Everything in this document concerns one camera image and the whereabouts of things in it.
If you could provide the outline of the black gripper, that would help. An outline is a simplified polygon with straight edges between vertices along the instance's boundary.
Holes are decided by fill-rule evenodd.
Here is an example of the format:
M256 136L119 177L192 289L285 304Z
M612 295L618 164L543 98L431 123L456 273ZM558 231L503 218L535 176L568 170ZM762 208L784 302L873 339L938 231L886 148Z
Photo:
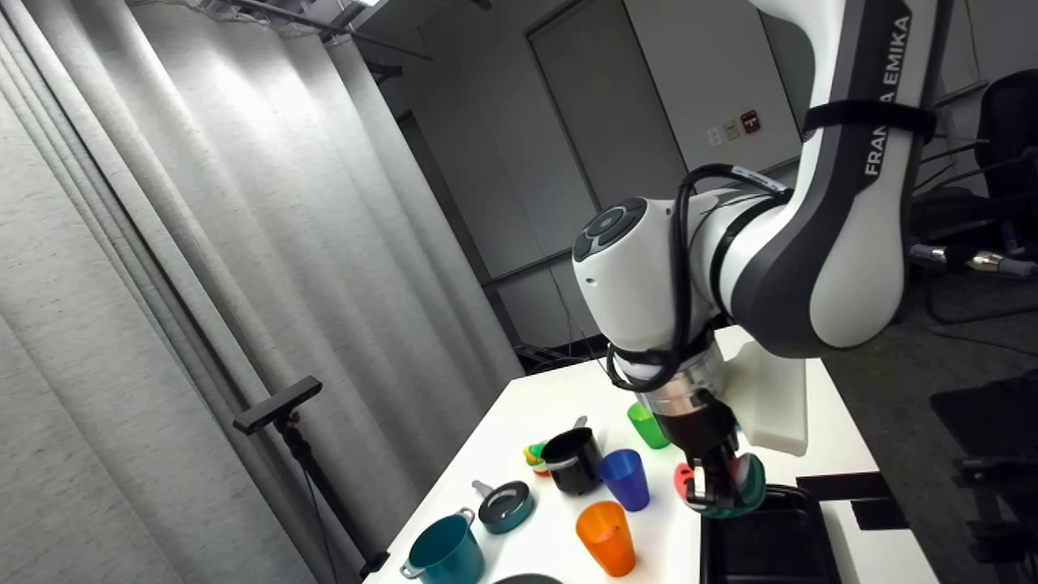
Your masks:
M666 396L656 406L656 420L668 430L668 437L686 450L690 462L688 507L705 514L706 510L706 473L714 473L714 496L718 507L729 507L736 500L736 473L735 473L735 450L736 450L736 415L728 401L714 393L698 389L690 396Z

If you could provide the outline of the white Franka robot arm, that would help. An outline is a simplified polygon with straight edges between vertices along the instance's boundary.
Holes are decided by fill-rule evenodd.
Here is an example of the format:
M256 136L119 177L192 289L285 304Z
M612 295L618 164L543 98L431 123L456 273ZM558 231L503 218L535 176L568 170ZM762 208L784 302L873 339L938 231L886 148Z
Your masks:
M952 0L749 0L798 27L816 55L798 176L706 162L668 197L592 218L572 270L608 339L608 375L683 447L683 500L735 520L765 500L765 468L718 396L718 332L776 358L873 342L904 291L904 197L933 136L927 94Z

